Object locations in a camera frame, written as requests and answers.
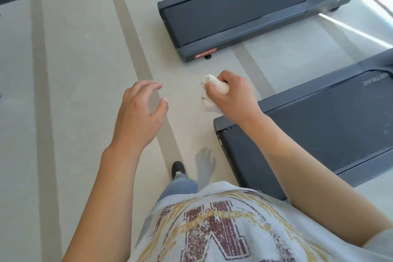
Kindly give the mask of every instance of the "beige floor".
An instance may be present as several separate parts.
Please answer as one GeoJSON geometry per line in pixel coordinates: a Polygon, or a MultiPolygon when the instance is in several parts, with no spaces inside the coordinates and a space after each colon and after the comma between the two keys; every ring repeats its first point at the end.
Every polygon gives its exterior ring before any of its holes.
{"type": "MultiPolygon", "coordinates": [[[[19,0],[0,6],[0,260],[59,261],[111,140],[124,90],[163,83],[169,99],[160,135],[144,151],[134,192],[133,245],[141,223],[182,160],[202,188],[236,184],[200,110],[200,81],[229,69],[258,99],[386,50],[393,19],[372,0],[330,14],[386,42],[321,16],[184,64],[160,20],[161,0],[19,0]]],[[[393,218],[393,171],[357,188],[393,218]]]]}

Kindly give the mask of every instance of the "shirt sleeve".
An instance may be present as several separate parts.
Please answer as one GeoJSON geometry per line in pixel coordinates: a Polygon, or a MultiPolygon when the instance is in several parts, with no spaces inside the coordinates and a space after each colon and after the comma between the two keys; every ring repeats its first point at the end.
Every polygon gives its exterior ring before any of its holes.
{"type": "Polygon", "coordinates": [[[393,258],[393,229],[375,235],[363,245],[363,248],[393,258]]]}

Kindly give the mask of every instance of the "person's left hand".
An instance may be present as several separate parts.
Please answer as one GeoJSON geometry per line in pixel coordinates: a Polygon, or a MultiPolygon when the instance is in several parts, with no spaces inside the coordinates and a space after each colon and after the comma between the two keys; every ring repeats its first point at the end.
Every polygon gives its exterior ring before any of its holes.
{"type": "Polygon", "coordinates": [[[159,83],[145,80],[125,91],[110,147],[126,155],[139,156],[153,141],[164,122],[168,102],[162,98],[157,110],[150,114],[148,101],[153,91],[161,87],[159,83]]]}

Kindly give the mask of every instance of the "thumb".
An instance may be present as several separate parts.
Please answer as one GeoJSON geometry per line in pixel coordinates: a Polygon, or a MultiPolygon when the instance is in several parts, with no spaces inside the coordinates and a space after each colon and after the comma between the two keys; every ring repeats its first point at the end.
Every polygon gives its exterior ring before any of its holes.
{"type": "Polygon", "coordinates": [[[168,112],[168,99],[167,97],[163,97],[158,103],[157,109],[153,114],[153,117],[162,124],[164,122],[164,118],[168,112]]]}
{"type": "Polygon", "coordinates": [[[208,97],[217,105],[225,97],[225,95],[219,92],[212,83],[206,83],[205,89],[208,97]]]}

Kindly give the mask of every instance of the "graphic print on t-shirt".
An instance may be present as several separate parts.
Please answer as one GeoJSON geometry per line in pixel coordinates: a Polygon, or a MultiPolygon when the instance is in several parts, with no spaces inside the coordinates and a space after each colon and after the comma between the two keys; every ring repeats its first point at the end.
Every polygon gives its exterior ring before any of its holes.
{"type": "Polygon", "coordinates": [[[284,228],[281,234],[288,235],[285,236],[286,239],[289,237],[291,242],[300,245],[309,262],[328,262],[328,257],[332,257],[329,252],[305,239],[289,225],[274,209],[274,204],[263,195],[249,190],[232,190],[166,206],[159,215],[155,230],[150,235],[150,243],[139,256],[138,262],[146,262],[149,258],[159,262],[169,255],[170,261],[204,262],[212,245],[219,249],[219,253],[217,250],[214,252],[217,261],[251,259],[295,262],[285,238],[272,228],[271,223],[253,205],[257,205],[258,209],[262,209],[278,221],[284,228]],[[210,200],[215,196],[219,198],[218,201],[198,205],[198,201],[206,197],[210,200]],[[252,253],[248,242],[252,243],[253,240],[246,239],[246,232],[242,232],[245,228],[238,226],[238,221],[246,221],[252,225],[252,230],[261,230],[259,235],[268,236],[267,242],[272,245],[271,256],[256,256],[261,254],[260,251],[252,253]],[[156,257],[151,256],[153,251],[157,253],[155,249],[160,249],[156,257]]]}

